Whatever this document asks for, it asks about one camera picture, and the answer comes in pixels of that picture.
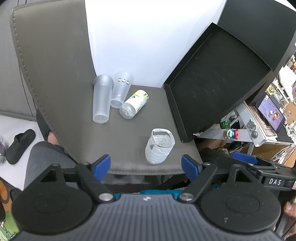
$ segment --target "black shoe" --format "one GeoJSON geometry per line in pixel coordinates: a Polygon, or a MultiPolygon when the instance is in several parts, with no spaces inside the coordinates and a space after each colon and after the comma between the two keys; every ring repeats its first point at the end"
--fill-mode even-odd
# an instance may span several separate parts
{"type": "Polygon", "coordinates": [[[32,129],[15,136],[14,142],[6,151],[6,159],[9,164],[14,165],[20,160],[25,150],[35,139],[35,136],[36,134],[32,129]]]}

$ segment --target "toy figurine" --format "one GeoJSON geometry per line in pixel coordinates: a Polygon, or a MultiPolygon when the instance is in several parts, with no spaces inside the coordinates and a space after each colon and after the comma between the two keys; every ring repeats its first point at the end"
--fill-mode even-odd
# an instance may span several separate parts
{"type": "Polygon", "coordinates": [[[273,121],[276,121],[279,118],[279,114],[276,111],[270,110],[268,117],[272,117],[273,121]]]}
{"type": "Polygon", "coordinates": [[[239,136],[238,130],[228,129],[223,132],[223,137],[225,139],[232,139],[232,138],[237,139],[238,136],[239,136]]]}
{"type": "Polygon", "coordinates": [[[221,129],[230,129],[229,120],[221,121],[220,128],[221,129]]]}

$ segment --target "white floor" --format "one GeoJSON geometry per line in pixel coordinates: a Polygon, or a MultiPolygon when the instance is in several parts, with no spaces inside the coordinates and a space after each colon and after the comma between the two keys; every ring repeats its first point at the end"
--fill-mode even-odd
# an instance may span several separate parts
{"type": "Polygon", "coordinates": [[[6,162],[3,166],[0,166],[0,177],[21,190],[24,188],[30,151],[37,142],[43,141],[43,137],[36,122],[0,115],[0,135],[8,142],[8,145],[13,143],[15,135],[23,133],[28,129],[35,131],[36,138],[24,152],[18,163],[10,165],[6,162]]]}

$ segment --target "plastic cup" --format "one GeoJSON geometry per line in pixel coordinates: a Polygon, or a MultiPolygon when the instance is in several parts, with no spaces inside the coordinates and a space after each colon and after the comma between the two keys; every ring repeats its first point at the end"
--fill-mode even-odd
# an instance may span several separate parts
{"type": "Polygon", "coordinates": [[[94,79],[93,121],[103,124],[109,120],[113,79],[99,75],[94,79]]]}
{"type": "Polygon", "coordinates": [[[145,148],[146,160],[150,164],[160,164],[170,154],[175,145],[173,134],[166,129],[153,129],[145,148]]]}
{"type": "Polygon", "coordinates": [[[132,84],[133,76],[130,73],[124,71],[116,73],[111,98],[112,107],[119,109],[122,106],[132,84]]]}

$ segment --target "blue gripper pad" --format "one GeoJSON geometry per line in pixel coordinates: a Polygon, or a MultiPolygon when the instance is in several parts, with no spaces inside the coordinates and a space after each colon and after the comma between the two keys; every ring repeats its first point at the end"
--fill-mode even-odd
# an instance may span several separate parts
{"type": "Polygon", "coordinates": [[[187,154],[182,156],[181,166],[190,181],[193,181],[202,171],[202,165],[187,154]]]}
{"type": "Polygon", "coordinates": [[[237,152],[237,151],[233,152],[231,157],[233,159],[237,159],[237,160],[244,161],[244,162],[247,162],[247,163],[251,163],[251,164],[254,164],[254,165],[258,164],[258,160],[256,159],[256,157],[251,156],[251,155],[247,155],[247,154],[244,154],[244,153],[240,153],[240,152],[237,152]]]}
{"type": "Polygon", "coordinates": [[[103,155],[92,165],[92,174],[99,180],[102,181],[104,176],[107,174],[111,167],[111,158],[108,154],[103,155]]]}

